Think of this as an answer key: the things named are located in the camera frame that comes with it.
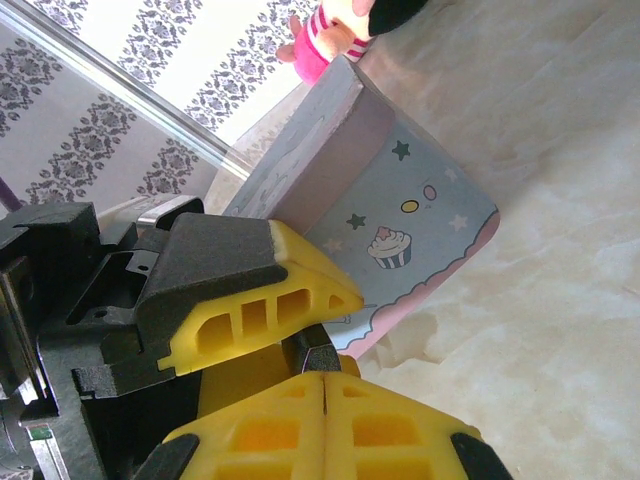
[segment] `plush toy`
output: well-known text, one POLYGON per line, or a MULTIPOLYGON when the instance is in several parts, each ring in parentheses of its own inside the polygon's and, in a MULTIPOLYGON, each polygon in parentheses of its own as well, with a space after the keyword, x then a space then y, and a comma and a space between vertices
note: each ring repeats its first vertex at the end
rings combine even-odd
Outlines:
POLYGON ((374 37, 408 22, 428 0, 320 0, 303 26, 297 16, 289 25, 293 44, 280 47, 278 59, 293 63, 298 75, 313 85, 338 55, 362 58, 374 37))

